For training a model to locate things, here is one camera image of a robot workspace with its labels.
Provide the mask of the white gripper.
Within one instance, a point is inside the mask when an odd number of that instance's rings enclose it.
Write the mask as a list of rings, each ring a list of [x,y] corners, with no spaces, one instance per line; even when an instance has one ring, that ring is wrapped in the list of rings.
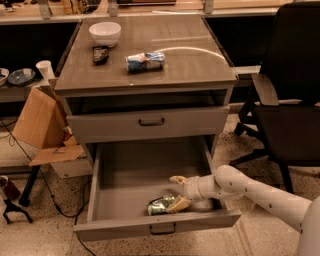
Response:
[[[221,188],[216,183],[213,175],[193,176],[171,176],[170,182],[183,185],[183,196],[179,195],[172,204],[166,208],[169,214],[180,212],[189,207],[191,202],[200,202],[205,199],[221,196]]]

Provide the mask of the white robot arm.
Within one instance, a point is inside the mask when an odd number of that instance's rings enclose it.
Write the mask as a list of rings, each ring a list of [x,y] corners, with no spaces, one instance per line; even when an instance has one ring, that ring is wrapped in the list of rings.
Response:
[[[166,209],[179,212],[205,199],[245,196],[299,233],[297,256],[320,256],[320,197],[313,201],[249,178],[230,165],[222,165],[206,176],[172,176],[181,194]]]

